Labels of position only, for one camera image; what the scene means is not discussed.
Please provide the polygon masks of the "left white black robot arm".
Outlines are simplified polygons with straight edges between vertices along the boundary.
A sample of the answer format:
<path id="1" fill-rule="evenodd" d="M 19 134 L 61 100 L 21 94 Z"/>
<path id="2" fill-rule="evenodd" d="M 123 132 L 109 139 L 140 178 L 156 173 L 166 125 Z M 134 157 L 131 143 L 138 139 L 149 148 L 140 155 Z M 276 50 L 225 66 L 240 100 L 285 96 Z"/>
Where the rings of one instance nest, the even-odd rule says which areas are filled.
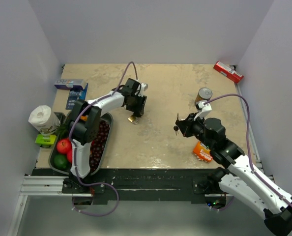
<path id="1" fill-rule="evenodd" d="M 132 116 L 144 115 L 148 84 L 128 79 L 124 85 L 94 100 L 78 100 L 68 118 L 69 139 L 72 144 L 71 173 L 76 176 L 73 187 L 80 193 L 90 189 L 89 153 L 99 130 L 101 117 L 113 109 L 124 107 Z"/>

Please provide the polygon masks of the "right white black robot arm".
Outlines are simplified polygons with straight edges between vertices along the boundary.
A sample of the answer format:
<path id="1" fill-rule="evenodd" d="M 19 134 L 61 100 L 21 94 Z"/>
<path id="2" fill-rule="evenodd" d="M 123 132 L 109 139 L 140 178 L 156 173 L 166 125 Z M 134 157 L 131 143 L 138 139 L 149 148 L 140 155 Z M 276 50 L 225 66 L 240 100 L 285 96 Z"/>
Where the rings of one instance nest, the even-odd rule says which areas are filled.
<path id="1" fill-rule="evenodd" d="M 208 180 L 213 193 L 224 191 L 255 211 L 276 236 L 292 231 L 292 195 L 259 170 L 244 151 L 226 136 L 226 129 L 217 118 L 200 118 L 191 113 L 177 119 L 175 131 L 186 138 L 195 137 L 209 150 L 222 168 Z"/>

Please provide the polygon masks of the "brass padlock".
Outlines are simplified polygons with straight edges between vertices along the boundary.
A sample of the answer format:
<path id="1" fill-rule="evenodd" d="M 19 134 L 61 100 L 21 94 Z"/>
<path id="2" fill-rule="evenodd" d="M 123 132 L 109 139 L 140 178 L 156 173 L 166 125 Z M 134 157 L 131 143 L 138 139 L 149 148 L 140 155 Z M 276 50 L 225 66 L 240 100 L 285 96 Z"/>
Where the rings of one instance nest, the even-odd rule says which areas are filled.
<path id="1" fill-rule="evenodd" d="M 131 116 L 128 118 L 128 120 L 129 120 L 132 124 L 134 124 L 134 125 L 138 124 L 138 122 L 139 122 L 139 118 L 136 117 L 136 116 L 134 116 L 134 115 L 131 115 Z"/>

